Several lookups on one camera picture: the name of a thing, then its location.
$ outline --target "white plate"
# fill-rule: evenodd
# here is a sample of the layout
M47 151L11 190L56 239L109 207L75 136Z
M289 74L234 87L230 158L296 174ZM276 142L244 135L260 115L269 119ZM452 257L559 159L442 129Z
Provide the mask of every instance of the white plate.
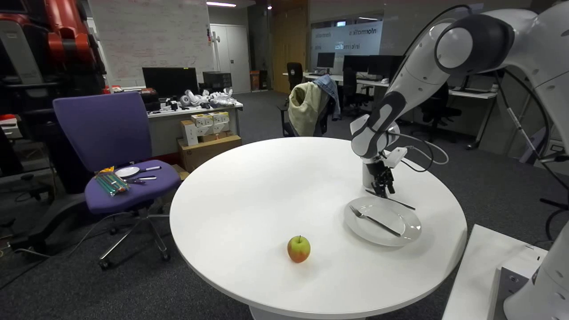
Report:
M356 207L360 213L369 215L402 236L392 234L381 225L374 223L365 216L356 216L351 209ZM386 247L402 247L415 241L422 234L422 222L415 209L410 209L394 200L386 200L376 195L365 195L351 200L344 211L344 222L362 238Z
M139 170L141 170L141 167L122 167L116 170L116 174L120 177L130 177L130 175L138 174Z

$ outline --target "red apple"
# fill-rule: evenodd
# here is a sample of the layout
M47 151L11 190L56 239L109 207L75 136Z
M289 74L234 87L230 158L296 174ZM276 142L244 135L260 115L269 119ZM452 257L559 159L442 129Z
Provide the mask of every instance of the red apple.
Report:
M292 236L289 239L287 250L292 261L301 263L310 255L310 241L301 234Z

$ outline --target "white robotic arm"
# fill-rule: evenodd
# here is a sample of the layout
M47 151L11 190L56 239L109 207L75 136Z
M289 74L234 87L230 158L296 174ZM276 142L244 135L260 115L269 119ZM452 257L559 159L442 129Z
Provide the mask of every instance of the white robotic arm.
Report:
M569 149L569 1L543 14L491 10L433 26L415 46L383 101L351 124L353 149L372 174L376 190L392 186L385 149L397 140L395 119L433 95L456 72L506 65L523 69ZM511 320L569 318L569 225L541 270L506 302Z

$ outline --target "round white table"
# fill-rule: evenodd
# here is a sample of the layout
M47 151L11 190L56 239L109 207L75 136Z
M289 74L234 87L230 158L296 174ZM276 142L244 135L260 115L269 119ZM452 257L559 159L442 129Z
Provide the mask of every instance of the round white table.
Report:
M276 138L226 151L178 188L171 229L182 255L260 318L365 318L410 305L440 286L463 255L466 218L431 172L399 165L394 199L417 207L422 236L379 247L344 223L365 195L349 140ZM305 234L312 255L290 261Z

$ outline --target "purple office chair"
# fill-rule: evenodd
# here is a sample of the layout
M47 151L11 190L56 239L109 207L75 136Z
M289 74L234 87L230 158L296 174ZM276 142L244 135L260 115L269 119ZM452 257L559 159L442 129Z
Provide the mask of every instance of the purple office chair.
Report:
M102 257L102 268L111 268L109 255L141 225L148 223L157 238L157 247L164 259L170 248L161 238L152 218L168 215L148 215L150 207L162 206L162 195L171 193L180 184L178 172L166 161L148 159L152 140L148 115L141 94L102 94L54 99L54 110L61 129L72 142L77 156L88 170L98 172L104 167L141 167L138 175L155 175L145 184L130 184L127 193L111 197L100 183L91 177L86 186L86 200L93 215L136 211L138 220Z

